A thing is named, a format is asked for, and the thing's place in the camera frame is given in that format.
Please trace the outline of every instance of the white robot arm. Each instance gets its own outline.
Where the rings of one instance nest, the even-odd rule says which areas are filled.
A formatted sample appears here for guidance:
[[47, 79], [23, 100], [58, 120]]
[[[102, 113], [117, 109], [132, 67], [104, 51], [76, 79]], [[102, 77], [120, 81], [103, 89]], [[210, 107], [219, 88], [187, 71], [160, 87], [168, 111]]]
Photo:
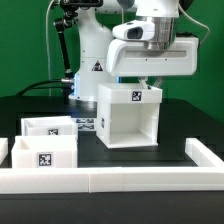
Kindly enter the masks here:
[[129, 2], [129, 7], [137, 9], [136, 20], [113, 29], [117, 39], [109, 47], [108, 72], [121, 77], [192, 75], [198, 38], [175, 37], [178, 4], [179, 0]]

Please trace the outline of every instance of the black table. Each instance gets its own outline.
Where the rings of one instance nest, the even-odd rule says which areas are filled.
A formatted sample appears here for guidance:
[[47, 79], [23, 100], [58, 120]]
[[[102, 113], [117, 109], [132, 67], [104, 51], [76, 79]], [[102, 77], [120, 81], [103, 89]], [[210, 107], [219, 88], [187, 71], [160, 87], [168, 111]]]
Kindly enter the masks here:
[[[20, 119], [71, 115], [96, 117], [96, 110], [65, 105], [60, 97], [0, 98], [0, 137], [20, 135]], [[224, 126], [193, 107], [164, 99], [156, 147], [107, 149], [95, 132], [79, 132], [79, 167], [194, 166], [185, 139], [196, 137], [224, 158]], [[3, 167], [10, 167], [10, 156]], [[223, 223], [224, 192], [120, 192], [0, 195], [2, 223]]]

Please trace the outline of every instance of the white bin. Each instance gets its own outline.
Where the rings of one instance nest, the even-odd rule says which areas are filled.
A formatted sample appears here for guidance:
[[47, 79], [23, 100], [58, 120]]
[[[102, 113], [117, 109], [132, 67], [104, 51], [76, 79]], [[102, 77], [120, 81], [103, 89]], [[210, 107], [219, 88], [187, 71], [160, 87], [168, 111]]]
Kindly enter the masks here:
[[12, 168], [77, 167], [77, 138], [61, 136], [16, 136]]
[[108, 148], [157, 144], [162, 90], [140, 84], [99, 85], [97, 136]]
[[78, 136], [78, 127], [70, 116], [23, 118], [21, 134]]
[[8, 139], [0, 138], [0, 165], [8, 155]]

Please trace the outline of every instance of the white open box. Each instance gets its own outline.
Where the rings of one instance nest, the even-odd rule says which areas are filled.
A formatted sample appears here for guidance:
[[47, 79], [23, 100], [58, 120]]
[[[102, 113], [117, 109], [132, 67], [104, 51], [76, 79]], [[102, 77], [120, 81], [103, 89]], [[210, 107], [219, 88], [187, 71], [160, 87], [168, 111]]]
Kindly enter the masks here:
[[23, 118], [21, 134], [78, 136], [78, 127], [70, 116]]
[[157, 145], [162, 90], [140, 84], [99, 85], [97, 136], [108, 148]]
[[2, 164], [5, 157], [8, 155], [8, 139], [0, 138], [0, 164]]
[[12, 168], [77, 167], [77, 138], [64, 136], [16, 136]]

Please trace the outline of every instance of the green wall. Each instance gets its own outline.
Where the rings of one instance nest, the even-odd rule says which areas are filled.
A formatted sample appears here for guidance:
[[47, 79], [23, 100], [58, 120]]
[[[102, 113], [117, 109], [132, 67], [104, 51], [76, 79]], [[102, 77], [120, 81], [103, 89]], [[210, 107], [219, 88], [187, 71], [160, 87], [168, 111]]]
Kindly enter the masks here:
[[[0, 6], [0, 96], [14, 95], [26, 86], [47, 80], [45, 15], [49, 0], [2, 1]], [[184, 99], [224, 124], [224, 1], [195, 0], [188, 13], [207, 24], [211, 35], [198, 54], [198, 69], [191, 77], [169, 77], [162, 86], [164, 97]], [[50, 24], [61, 16], [51, 12]], [[120, 16], [98, 16], [112, 28]], [[205, 31], [181, 17], [178, 31], [192, 31], [203, 38]], [[69, 55], [74, 71], [79, 67], [79, 36], [75, 27], [66, 31]], [[63, 64], [58, 37], [50, 25], [53, 78], [61, 78]], [[46, 95], [32, 91], [27, 95]]]

